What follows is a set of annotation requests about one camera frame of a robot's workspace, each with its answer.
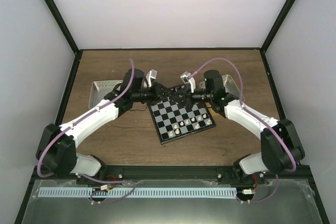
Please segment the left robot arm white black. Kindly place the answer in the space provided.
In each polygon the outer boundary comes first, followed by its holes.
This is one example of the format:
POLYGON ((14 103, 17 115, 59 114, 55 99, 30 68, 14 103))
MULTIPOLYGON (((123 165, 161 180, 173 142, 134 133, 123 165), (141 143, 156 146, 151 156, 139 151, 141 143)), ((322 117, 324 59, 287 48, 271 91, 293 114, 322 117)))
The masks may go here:
POLYGON ((69 174, 83 174, 95 184, 102 184, 107 178, 103 162, 93 155, 77 153, 77 148, 97 129, 130 111, 134 103, 158 99, 162 93, 155 82, 156 76, 155 70, 144 74, 132 68, 125 74, 120 89, 107 93, 89 111, 60 126, 46 126, 36 153, 38 175, 64 178, 69 174))

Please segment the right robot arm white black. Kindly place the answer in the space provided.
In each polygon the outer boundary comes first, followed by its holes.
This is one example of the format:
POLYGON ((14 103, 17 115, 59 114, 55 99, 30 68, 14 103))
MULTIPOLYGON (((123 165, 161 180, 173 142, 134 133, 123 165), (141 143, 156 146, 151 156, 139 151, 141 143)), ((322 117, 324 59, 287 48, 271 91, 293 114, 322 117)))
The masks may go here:
POLYGON ((296 169, 305 157, 305 151, 294 124, 263 115, 243 102, 235 82, 226 82, 217 70, 204 73, 204 85, 197 88, 191 73, 181 75, 187 90, 183 94, 185 105, 208 103, 222 117, 232 120, 253 133, 261 144, 261 151, 246 155, 234 162, 233 177, 244 184, 258 172, 279 174, 296 169))

